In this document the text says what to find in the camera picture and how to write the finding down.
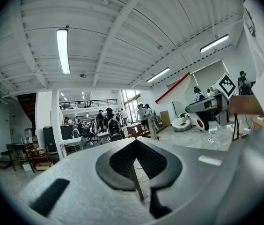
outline railing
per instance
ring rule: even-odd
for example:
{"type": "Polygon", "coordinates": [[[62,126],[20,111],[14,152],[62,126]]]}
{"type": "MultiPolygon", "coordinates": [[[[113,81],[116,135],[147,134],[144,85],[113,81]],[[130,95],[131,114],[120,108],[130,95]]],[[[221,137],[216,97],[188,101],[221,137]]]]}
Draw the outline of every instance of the railing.
{"type": "Polygon", "coordinates": [[[59,103],[61,110],[87,108],[87,107],[100,107],[100,106],[111,106],[117,105],[117,99],[106,99],[106,100],[83,100],[75,102],[59,103]]]}

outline staircase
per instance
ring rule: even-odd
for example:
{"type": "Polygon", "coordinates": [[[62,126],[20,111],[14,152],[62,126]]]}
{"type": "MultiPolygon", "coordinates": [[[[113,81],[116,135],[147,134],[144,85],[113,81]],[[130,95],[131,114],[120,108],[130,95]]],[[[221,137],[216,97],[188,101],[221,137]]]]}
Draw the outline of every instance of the staircase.
{"type": "Polygon", "coordinates": [[[27,117],[32,122],[33,133],[35,131],[35,100],[36,100],[36,97],[37,97],[36,93],[30,93],[30,94],[24,94],[24,95],[17,96],[27,117]]]}
{"type": "Polygon", "coordinates": [[[11,166],[11,160],[7,157],[0,157],[0,168],[7,169],[11,166]]]}

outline black rubber pad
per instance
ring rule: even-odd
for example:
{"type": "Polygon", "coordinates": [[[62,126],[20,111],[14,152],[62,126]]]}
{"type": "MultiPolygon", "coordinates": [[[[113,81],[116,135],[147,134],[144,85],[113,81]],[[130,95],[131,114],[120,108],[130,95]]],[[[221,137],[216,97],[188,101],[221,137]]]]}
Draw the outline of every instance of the black rubber pad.
{"type": "Polygon", "coordinates": [[[69,180],[56,179],[30,207],[46,217],[69,183],[69,180]]]}

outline red stripe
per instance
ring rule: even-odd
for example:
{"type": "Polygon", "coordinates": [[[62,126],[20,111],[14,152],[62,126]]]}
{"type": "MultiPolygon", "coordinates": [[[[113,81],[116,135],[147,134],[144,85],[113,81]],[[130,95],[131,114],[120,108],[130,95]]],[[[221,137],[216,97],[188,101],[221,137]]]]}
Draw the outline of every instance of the red stripe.
{"type": "Polygon", "coordinates": [[[190,75],[190,72],[188,72],[184,77],[180,79],[170,90],[168,90],[166,93],[164,93],[160,98],[158,98],[155,102],[158,104],[158,102],[163,99],[166,95],[168,95],[176,86],[178,86],[187,76],[190,75]]]}

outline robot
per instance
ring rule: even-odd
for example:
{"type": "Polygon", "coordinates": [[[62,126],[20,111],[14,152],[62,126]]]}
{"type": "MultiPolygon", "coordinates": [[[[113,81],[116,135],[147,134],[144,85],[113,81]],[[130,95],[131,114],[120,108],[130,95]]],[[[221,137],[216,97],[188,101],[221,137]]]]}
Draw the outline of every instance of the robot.
{"type": "Polygon", "coordinates": [[[221,126],[232,124],[229,121],[229,101],[236,89],[228,74],[224,73],[216,83],[207,89],[208,97],[188,104],[184,94],[191,81],[188,72],[171,89],[155,102],[165,105],[174,101],[185,107],[186,115],[200,130],[208,130],[208,121],[217,121],[221,126]]]}

